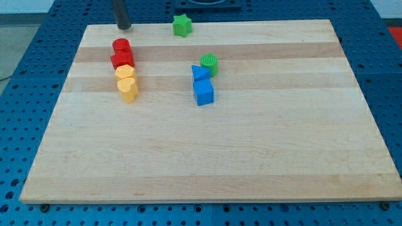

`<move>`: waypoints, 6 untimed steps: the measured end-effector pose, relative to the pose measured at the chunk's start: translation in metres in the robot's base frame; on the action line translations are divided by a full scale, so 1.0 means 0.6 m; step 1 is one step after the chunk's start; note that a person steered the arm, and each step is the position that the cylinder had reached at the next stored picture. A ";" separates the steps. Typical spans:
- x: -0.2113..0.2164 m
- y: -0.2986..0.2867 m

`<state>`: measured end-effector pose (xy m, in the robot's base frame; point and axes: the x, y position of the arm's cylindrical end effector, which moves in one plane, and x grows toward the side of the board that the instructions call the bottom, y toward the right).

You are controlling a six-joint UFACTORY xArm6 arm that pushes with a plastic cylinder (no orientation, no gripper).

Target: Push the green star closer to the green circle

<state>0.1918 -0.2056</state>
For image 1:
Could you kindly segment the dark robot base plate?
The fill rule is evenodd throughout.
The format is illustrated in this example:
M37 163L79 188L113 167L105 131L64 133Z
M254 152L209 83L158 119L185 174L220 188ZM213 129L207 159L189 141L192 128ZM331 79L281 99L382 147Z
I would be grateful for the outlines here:
M242 0L174 0L176 9L241 9Z

